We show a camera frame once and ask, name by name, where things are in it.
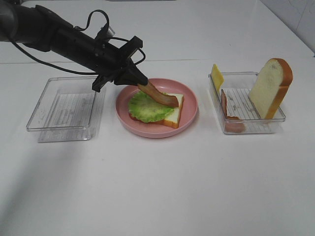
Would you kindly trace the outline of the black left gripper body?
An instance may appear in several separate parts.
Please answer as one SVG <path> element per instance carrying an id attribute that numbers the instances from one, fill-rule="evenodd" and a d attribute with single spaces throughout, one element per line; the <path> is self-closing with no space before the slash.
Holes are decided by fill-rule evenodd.
<path id="1" fill-rule="evenodd" d="M 94 91 L 100 91 L 107 82 L 114 82 L 121 69 L 132 65 L 136 66 L 131 57 L 136 51 L 141 50 L 143 41 L 134 36 L 120 48 L 108 42 L 104 42 L 102 46 L 101 65 L 97 71 L 98 76 L 92 84 Z"/>

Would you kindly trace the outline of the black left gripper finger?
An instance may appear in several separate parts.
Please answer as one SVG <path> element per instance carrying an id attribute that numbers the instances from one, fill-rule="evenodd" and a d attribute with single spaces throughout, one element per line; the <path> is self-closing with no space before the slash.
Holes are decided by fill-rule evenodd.
<path id="1" fill-rule="evenodd" d="M 115 85 L 132 85 L 138 84 L 146 86 L 148 78 L 135 66 L 129 66 L 121 69 L 114 79 Z"/>

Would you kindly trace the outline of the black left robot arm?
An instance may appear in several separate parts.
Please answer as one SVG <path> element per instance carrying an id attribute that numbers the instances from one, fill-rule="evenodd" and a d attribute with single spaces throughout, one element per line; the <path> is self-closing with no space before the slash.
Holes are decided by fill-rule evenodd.
<path id="1" fill-rule="evenodd" d="M 23 44 L 42 52 L 53 51 L 73 62 L 90 69 L 95 75 L 92 89 L 99 92 L 107 82 L 115 85 L 147 85 L 148 78 L 131 59 L 140 51 L 143 41 L 134 36 L 116 47 L 110 44 L 115 39 L 108 15 L 99 11 L 106 19 L 105 25 L 91 38 L 83 32 L 86 28 L 73 26 L 52 10 L 36 5 L 25 7 L 2 0 L 0 2 L 0 40 L 11 42 L 18 50 L 36 62 L 42 63 L 23 48 Z"/>

